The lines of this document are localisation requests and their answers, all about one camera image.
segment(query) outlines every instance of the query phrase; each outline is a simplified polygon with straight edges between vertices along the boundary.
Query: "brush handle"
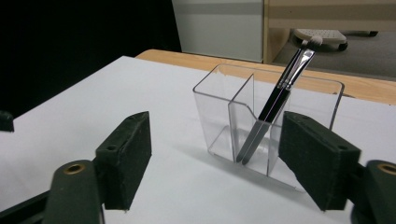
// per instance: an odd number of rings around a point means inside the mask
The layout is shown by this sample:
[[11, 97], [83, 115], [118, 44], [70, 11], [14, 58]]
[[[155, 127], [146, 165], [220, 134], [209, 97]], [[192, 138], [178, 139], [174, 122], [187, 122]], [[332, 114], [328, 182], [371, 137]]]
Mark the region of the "brush handle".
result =
[[242, 145], [241, 150], [236, 157], [236, 162], [242, 161], [242, 164], [244, 165], [249, 162], [250, 158], [256, 151], [256, 148], [259, 146], [269, 129], [269, 124], [267, 125], [261, 121], [272, 123], [277, 114], [282, 110], [283, 105], [289, 98], [289, 95], [290, 91], [286, 89], [274, 88], [270, 98], [264, 106], [264, 109], [259, 115], [258, 121], [255, 122], [247, 136], [247, 140], [244, 145]]

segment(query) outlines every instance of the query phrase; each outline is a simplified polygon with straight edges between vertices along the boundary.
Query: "white table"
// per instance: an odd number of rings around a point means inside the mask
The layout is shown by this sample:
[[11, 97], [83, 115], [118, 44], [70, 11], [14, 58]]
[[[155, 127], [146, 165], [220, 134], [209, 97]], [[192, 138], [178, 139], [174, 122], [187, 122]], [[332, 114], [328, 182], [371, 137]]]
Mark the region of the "white table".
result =
[[[294, 191], [206, 152], [192, 87], [206, 71], [121, 57], [0, 133], [0, 211], [49, 189], [53, 172], [94, 151], [128, 116], [149, 111], [152, 157], [131, 210], [107, 223], [348, 223]], [[361, 162], [396, 162], [396, 106], [343, 98], [334, 130]]]

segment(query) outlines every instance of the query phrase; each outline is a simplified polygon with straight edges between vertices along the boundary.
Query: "acrylic organizer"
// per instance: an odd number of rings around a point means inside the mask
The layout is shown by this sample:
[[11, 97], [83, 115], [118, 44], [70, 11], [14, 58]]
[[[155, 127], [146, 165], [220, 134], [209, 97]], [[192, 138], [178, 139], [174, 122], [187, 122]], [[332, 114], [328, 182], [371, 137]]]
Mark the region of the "acrylic organizer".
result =
[[193, 88], [193, 92], [210, 154], [300, 189], [292, 171], [278, 157], [283, 111], [307, 115], [331, 129], [344, 85], [338, 81], [305, 77], [303, 73], [274, 123], [263, 124], [269, 126], [269, 131], [250, 161], [242, 165], [236, 162], [236, 156], [280, 75], [220, 64]]

